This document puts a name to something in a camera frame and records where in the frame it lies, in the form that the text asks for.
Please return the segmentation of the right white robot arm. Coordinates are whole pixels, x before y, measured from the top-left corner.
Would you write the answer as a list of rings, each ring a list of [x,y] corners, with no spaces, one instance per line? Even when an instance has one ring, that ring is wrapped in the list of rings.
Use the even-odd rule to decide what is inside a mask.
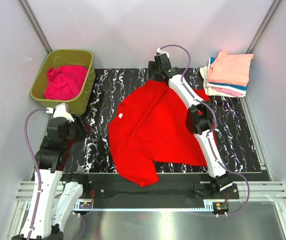
[[[164,82],[179,96],[187,108],[186,127],[198,141],[207,163],[210,183],[204,188],[203,196],[212,195],[221,198],[228,193],[233,182],[223,165],[213,133],[216,122],[210,103],[201,98],[187,83],[177,67],[172,67],[168,54],[157,53],[154,61],[149,62],[154,75]]]

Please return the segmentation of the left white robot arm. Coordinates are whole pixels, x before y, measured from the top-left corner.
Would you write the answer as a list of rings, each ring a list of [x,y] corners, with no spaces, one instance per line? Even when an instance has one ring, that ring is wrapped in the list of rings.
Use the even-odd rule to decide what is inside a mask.
[[[35,184],[29,213],[14,240],[62,240],[67,219],[76,201],[91,193],[84,173],[65,173],[69,150],[88,137],[90,127],[78,115],[70,121],[59,116],[49,120],[36,160]]]

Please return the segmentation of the red t-shirt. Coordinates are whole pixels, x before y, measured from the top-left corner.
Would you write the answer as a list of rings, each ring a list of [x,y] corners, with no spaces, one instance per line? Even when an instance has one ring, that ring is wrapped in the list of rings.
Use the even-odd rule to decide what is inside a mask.
[[[110,153],[120,176],[141,187],[158,182],[155,162],[206,167],[186,125],[187,108],[165,83],[149,80],[119,105],[109,123]]]

